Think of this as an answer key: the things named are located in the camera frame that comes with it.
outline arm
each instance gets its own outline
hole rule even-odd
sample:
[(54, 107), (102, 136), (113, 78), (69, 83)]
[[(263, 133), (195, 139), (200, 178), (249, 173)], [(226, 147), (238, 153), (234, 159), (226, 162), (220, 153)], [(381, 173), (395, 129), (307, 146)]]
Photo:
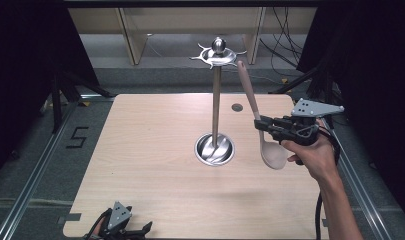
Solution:
[(329, 223), (330, 239), (363, 239), (335, 164), (333, 147), (328, 139), (319, 134), (317, 142), (311, 146), (301, 146), (286, 140), (281, 144), (296, 154), (289, 157), (288, 161), (301, 159), (310, 175), (317, 180)]

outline spoon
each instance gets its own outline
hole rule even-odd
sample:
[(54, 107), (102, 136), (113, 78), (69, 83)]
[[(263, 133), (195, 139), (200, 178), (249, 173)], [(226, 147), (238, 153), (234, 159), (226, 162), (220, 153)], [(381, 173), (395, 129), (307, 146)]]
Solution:
[[(259, 115), (258, 106), (254, 91), (252, 89), (251, 80), (249, 79), (248, 71), (242, 61), (237, 62), (237, 70), (239, 72), (240, 81), (242, 82), (243, 89), (246, 92), (249, 104), (251, 105), (252, 112), (256, 120), (261, 120)], [(265, 165), (272, 169), (282, 169), (287, 162), (287, 151), (276, 142), (266, 142), (264, 139), (264, 132), (259, 131), (259, 141), (261, 148), (261, 157)]]

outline wooden board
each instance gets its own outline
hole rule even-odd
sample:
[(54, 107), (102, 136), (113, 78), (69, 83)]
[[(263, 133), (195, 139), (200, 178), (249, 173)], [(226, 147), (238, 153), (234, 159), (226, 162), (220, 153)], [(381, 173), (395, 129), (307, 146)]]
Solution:
[[(262, 115), (282, 117), (293, 108), (286, 95), (256, 98)], [(235, 103), (243, 111), (234, 111)], [(212, 94), (117, 96), (71, 209), (81, 219), (67, 222), (64, 234), (83, 236), (120, 201), (133, 206), (127, 229), (153, 221), (149, 238), (314, 238), (318, 185), (305, 167), (264, 165), (246, 96), (221, 95), (219, 132), (231, 138), (235, 155), (220, 167), (194, 152), (211, 121)]]

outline hand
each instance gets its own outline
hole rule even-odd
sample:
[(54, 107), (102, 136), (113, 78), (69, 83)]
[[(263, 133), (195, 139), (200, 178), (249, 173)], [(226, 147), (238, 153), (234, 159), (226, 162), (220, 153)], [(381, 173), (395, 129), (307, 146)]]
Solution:
[[(321, 121), (317, 122), (320, 126), (324, 127)], [(288, 158), (288, 161), (302, 160), (311, 176), (317, 181), (327, 181), (330, 176), (338, 174), (333, 146), (326, 136), (318, 134), (317, 141), (310, 146), (302, 146), (287, 140), (283, 140), (281, 145), (295, 153), (295, 155)]]

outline gray floor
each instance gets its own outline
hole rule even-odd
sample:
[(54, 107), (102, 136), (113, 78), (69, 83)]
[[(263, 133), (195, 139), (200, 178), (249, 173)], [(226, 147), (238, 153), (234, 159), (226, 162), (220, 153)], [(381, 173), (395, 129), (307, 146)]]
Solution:
[[(101, 86), (106, 90), (113, 93), (180, 93), (212, 91), (212, 71), (206, 64), (189, 60), (189, 57), (199, 55), (201, 49), (197, 43), (209, 46), (214, 37), (216, 36), (152, 35), (148, 39), (144, 57), (138, 66), (129, 64), (122, 36), (83, 35), (82, 40)], [(236, 52), (244, 51), (241, 36), (221, 37), (227, 40), (228, 48)], [(262, 39), (271, 47), (274, 46), (271, 36), (262, 36)], [(293, 39), (298, 45), (303, 46), (305, 36), (293, 36)], [(295, 61), (289, 51), (284, 49), (279, 51)], [(244, 56), (239, 56), (239, 60), (246, 62)], [(272, 70), (271, 62), (281, 74)], [(259, 47), (256, 64), (248, 68), (257, 93), (267, 93), (281, 87), (284, 78), (289, 80), (295, 78), (284, 74), (300, 74), (276, 57), (271, 61), (271, 54), (262, 45)], [(222, 92), (243, 92), (234, 67), (224, 67), (222, 77)], [(305, 97), (308, 85), (309, 82), (302, 84), (289, 95), (295, 99)], [(80, 90), (83, 94), (92, 94), (87, 89)], [(90, 101), (89, 106), (80, 105), (72, 112), (12, 239), (66, 239), (62, 234), (64, 219), (72, 206), (112, 106), (112, 101), (108, 100), (99, 101), (98, 98), (94, 98)], [(350, 164), (368, 193), (368, 198), (380, 213), (389, 236), (392, 239), (405, 239), (403, 211), (389, 193), (380, 175), (369, 166), (370, 158), (350, 123), (344, 116), (336, 116), (334, 120), (335, 132)], [(52, 137), (52, 127), (53, 116), (49, 106), (43, 116), (36, 119), (18, 146), (20, 158), (9, 160), (0, 171), (0, 226)], [(79, 144), (77, 140), (71, 139), (77, 127), (87, 128), (77, 131), (76, 134), (85, 137), (86, 140), (82, 148), (68, 148)], [(365, 239), (376, 239), (374, 227), (370, 225), (366, 212), (363, 211), (363, 205), (354, 194), (345, 172), (341, 171), (341, 175)]]

